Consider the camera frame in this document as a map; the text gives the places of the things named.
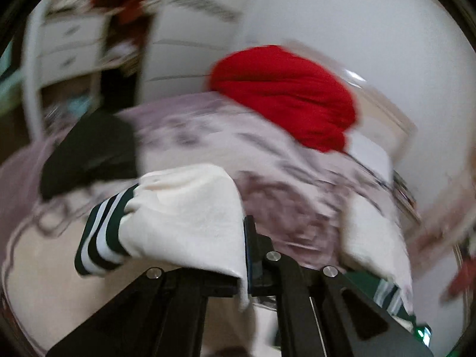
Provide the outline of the green and cream varsity jacket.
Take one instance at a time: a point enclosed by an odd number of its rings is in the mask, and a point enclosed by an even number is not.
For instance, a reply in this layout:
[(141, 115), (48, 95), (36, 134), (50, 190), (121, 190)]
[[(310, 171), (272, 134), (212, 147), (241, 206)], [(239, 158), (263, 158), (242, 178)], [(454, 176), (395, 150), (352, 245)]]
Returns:
[(326, 185), (319, 204), (332, 216), (319, 214), (290, 186), (254, 173), (234, 180), (210, 164), (147, 173), (92, 209), (74, 267), (80, 275), (105, 275), (132, 257), (222, 273), (238, 279), (246, 309), (250, 214), (275, 248), (301, 266), (340, 260), (377, 305), (414, 331), (410, 260), (390, 202), (373, 201), (359, 181)]

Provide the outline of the floral purple white blanket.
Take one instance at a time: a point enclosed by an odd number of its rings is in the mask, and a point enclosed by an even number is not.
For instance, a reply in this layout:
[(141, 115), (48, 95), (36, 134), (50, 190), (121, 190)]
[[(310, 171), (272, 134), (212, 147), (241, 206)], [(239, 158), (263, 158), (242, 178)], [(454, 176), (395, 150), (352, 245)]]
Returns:
[[(340, 263), (340, 226), (349, 202), (388, 219), (398, 251), (384, 273), (402, 289), (402, 307), (412, 309), (390, 164), (375, 169), (374, 154), (304, 148), (216, 93), (161, 99), (122, 116), (135, 129), (142, 173), (219, 165), (236, 182), (257, 231), (309, 269)], [(75, 272), (74, 252), (88, 213), (130, 181), (97, 181), (44, 201), (43, 164), (65, 136), (59, 131), (32, 143), (1, 166), (1, 320), (25, 356), (44, 356), (150, 266), (135, 259), (105, 277)]]

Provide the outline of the black garment on bed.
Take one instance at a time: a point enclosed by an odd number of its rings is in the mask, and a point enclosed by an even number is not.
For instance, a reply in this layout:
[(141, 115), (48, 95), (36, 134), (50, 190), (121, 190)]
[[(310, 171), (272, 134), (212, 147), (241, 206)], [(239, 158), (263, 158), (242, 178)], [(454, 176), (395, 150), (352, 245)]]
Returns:
[(115, 115), (95, 111), (73, 126), (44, 163), (40, 195), (47, 201), (96, 181), (137, 176), (132, 125)]

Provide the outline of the red garment on bed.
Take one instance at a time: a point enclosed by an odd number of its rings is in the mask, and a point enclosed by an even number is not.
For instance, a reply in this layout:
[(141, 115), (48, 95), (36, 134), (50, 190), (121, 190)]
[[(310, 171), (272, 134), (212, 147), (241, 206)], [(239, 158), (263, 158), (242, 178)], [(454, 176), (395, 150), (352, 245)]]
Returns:
[(277, 45), (223, 58), (208, 87), (322, 152), (343, 151), (345, 132), (357, 121), (353, 96), (333, 74)]

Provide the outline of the white drawer cabinet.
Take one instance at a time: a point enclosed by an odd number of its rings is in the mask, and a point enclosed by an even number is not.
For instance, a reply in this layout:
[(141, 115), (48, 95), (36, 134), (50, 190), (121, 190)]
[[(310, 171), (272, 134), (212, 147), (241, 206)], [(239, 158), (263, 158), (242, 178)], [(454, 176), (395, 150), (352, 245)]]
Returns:
[(104, 10), (49, 15), (41, 0), (26, 21), (22, 49), (23, 106), (31, 140), (45, 136), (41, 90), (79, 76), (96, 85), (111, 16)]

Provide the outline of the white wardrobe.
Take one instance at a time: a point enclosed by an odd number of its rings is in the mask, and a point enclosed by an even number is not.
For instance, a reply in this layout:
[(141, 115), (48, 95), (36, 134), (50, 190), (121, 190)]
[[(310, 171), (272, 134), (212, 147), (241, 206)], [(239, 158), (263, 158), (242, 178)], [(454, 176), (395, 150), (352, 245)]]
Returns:
[(144, 49), (138, 103), (199, 93), (229, 51), (249, 0), (160, 0)]

